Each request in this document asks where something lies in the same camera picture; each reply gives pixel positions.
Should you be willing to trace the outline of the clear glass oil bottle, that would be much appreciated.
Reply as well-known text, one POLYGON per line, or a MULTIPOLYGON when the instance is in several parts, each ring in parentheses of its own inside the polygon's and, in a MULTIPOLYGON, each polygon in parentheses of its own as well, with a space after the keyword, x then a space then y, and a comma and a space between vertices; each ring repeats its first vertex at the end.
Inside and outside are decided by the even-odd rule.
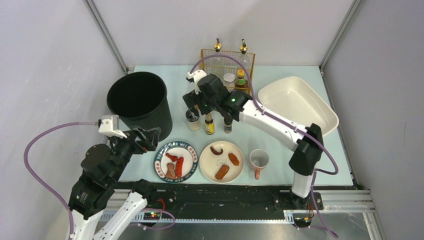
MULTIPOLYGON (((219 38, 216 38, 216 43, 214 44, 214 51, 216 55, 219 55, 221 53, 222 44, 220 42, 219 38)), ((220 67, 222 65, 222 60, 220 56, 215 56, 212 58, 213 65, 216 67, 220 67)))

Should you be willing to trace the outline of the oil bottle with brown liquid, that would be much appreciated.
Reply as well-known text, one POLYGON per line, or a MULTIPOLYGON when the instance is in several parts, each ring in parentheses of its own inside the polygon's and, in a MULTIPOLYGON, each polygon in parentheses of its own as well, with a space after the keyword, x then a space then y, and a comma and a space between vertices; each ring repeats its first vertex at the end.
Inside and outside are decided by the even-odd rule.
POLYGON ((248 69, 250 66, 250 58, 247 54, 248 47, 246 44, 246 41, 244 38, 241 39, 241 45, 240 45, 240 62, 242 63, 243 67, 248 69))

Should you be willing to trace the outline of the silver lid spice jar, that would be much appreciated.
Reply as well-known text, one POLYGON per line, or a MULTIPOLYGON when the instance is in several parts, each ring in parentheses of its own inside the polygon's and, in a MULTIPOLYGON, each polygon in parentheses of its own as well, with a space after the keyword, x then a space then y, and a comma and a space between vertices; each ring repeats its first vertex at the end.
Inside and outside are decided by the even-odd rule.
POLYGON ((231 92, 235 87, 236 76, 233 73, 225 73, 223 75, 223 85, 231 92))

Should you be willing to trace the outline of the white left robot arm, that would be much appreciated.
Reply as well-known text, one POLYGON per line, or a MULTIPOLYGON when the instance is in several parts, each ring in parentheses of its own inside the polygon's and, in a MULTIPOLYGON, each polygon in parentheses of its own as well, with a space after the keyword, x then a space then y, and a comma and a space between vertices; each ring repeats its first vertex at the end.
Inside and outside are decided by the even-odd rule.
POLYGON ((145 207, 157 199, 157 187, 141 179, 132 184, 130 193, 118 212, 95 233, 97 223, 103 215, 115 186, 133 155, 154 152, 157 149, 161 129, 131 130, 99 128, 99 133, 112 139, 112 146, 97 144, 89 148, 81 162, 82 174, 72 187, 68 206, 73 222, 70 225, 71 240, 117 239, 131 220, 145 207))

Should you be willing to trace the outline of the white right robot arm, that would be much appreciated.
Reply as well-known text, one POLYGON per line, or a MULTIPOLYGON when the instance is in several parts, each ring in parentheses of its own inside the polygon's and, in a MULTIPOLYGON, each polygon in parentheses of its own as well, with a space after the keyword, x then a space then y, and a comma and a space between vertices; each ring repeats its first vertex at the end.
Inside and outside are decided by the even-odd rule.
POLYGON ((203 70, 187 73, 186 80, 194 84, 194 89, 183 96, 189 109, 198 107, 202 115, 216 111, 227 122, 256 127, 291 150, 293 155, 288 163, 294 172, 291 192, 302 199, 309 196, 316 164, 323 153, 323 136, 318 125, 291 122, 261 106, 245 92, 230 92, 216 75, 203 70))

